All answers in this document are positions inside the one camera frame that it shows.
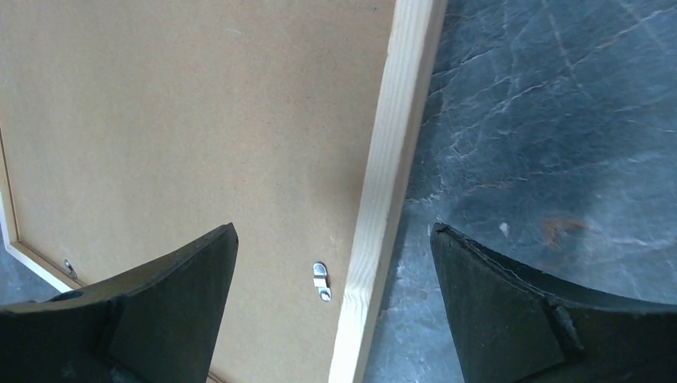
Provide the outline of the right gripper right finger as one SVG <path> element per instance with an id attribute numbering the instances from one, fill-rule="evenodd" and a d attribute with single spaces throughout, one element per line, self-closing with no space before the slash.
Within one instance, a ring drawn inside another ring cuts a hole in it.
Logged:
<path id="1" fill-rule="evenodd" d="M 444 223 L 430 245 L 465 381 L 675 381 L 675 306 L 557 278 Z"/>

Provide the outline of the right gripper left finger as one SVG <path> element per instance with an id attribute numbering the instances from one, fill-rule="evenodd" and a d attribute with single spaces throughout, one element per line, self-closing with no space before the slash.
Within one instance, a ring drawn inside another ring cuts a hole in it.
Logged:
<path id="1" fill-rule="evenodd" d="M 2 381 L 206 381 L 238 246 L 225 224 L 93 285 L 4 305 Z"/>

